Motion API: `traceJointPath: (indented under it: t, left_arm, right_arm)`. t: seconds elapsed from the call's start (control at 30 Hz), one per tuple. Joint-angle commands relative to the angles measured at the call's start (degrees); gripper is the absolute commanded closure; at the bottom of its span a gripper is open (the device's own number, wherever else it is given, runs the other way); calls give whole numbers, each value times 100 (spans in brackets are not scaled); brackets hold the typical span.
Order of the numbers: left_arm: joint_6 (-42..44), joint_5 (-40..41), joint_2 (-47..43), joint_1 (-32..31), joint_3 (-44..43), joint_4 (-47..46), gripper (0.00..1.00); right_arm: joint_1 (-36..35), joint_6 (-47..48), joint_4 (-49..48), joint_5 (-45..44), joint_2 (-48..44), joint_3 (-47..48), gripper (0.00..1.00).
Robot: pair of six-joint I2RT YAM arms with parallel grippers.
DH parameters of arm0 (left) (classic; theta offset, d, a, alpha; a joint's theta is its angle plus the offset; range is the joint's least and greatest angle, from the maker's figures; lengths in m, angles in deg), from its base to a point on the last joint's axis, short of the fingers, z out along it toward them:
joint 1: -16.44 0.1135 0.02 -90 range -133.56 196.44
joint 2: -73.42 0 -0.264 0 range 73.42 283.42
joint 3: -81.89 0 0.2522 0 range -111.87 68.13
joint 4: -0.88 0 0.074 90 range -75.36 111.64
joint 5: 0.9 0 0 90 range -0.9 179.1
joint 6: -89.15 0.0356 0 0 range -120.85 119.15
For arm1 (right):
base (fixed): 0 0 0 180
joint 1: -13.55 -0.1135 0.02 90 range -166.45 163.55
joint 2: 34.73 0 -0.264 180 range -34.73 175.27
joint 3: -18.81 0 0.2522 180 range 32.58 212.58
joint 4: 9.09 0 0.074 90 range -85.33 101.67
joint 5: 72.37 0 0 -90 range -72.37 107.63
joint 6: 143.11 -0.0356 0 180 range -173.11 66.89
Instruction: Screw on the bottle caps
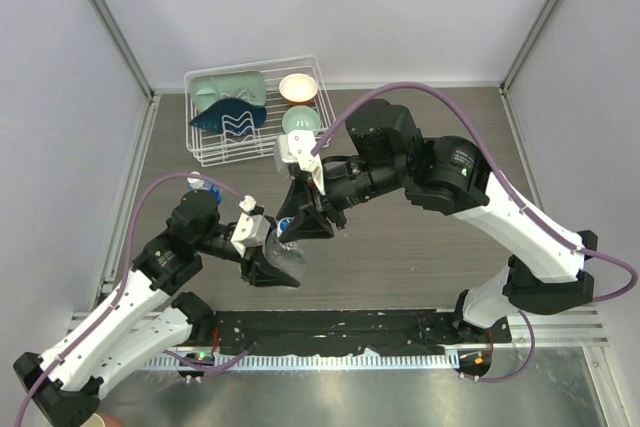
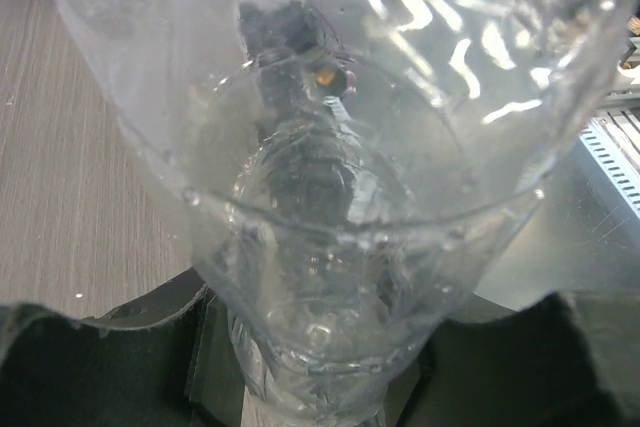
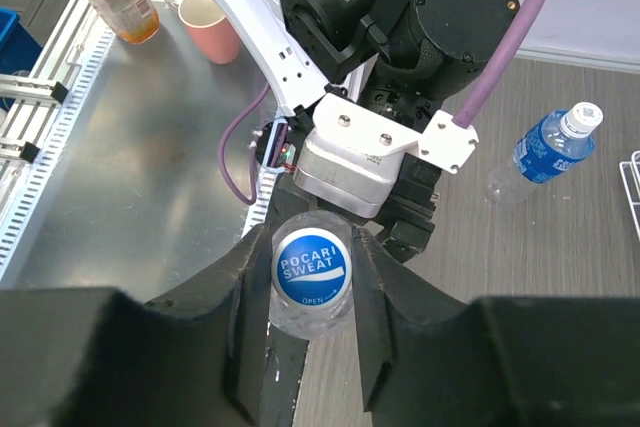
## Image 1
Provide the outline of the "clear unlabelled plastic bottle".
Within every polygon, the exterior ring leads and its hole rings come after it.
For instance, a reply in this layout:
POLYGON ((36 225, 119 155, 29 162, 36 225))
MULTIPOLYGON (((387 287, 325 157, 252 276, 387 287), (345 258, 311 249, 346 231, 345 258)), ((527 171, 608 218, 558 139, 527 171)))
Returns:
POLYGON ((265 258, 273 266, 278 267, 300 281, 306 269, 306 255, 297 242, 282 243, 273 229, 266 240, 265 258))

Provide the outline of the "blue label water bottle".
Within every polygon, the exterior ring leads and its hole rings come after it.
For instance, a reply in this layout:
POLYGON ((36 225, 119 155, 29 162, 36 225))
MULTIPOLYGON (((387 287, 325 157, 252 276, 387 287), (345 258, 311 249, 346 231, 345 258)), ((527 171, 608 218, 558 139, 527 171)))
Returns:
POLYGON ((188 182, 187 182, 187 190, 188 191, 194 191, 194 190, 208 191, 208 192, 212 193, 215 196, 217 203, 221 204, 222 203, 222 195, 221 195, 218 187, 214 183, 212 183, 210 181, 207 181, 205 179, 203 179, 203 180, 204 180, 204 185, 200 189, 192 189, 192 188, 190 188, 188 186, 188 182))

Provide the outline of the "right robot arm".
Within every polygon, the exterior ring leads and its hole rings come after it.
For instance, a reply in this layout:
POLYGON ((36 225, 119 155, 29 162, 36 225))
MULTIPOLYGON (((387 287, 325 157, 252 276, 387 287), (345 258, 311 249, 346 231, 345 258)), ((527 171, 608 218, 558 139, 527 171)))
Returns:
POLYGON ((426 138, 408 108, 384 99, 366 102, 345 128, 354 156, 313 156, 310 130, 277 138, 276 165, 292 178, 276 216, 281 242, 331 238, 345 227, 347 209, 403 190, 412 205, 466 222, 511 253, 492 279, 459 295, 451 327, 460 340, 477 340, 519 310, 554 315, 592 302, 595 281, 581 250, 596 245, 596 235, 557 223, 544 233, 531 217, 545 214, 501 184, 474 143, 426 138))

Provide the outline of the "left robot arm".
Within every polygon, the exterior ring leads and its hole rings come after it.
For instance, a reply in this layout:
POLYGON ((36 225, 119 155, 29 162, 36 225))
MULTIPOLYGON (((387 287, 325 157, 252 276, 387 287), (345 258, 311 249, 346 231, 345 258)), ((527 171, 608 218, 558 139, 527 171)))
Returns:
POLYGON ((184 342, 205 344, 216 316, 183 285, 202 268, 203 255, 239 265, 256 287, 296 288, 299 281, 266 257, 276 227, 253 205, 236 223, 220 221, 214 193, 183 195, 166 229, 149 241, 111 294, 54 347, 23 353, 13 369, 53 426, 80 426, 98 409, 111 387, 160 351, 184 342))

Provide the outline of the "white bottle cap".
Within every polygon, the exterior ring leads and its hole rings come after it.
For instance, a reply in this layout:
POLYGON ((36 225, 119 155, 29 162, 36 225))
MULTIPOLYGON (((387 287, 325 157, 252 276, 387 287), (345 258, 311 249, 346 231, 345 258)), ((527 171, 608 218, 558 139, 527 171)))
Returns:
POLYGON ((293 217, 284 217, 282 219, 279 219, 277 221, 277 236, 280 237, 290 226, 290 224, 293 222, 294 218, 293 217))
POLYGON ((204 180, 200 178, 200 173, 194 171, 195 177, 188 177, 188 186, 192 189, 200 189, 204 185, 204 180))

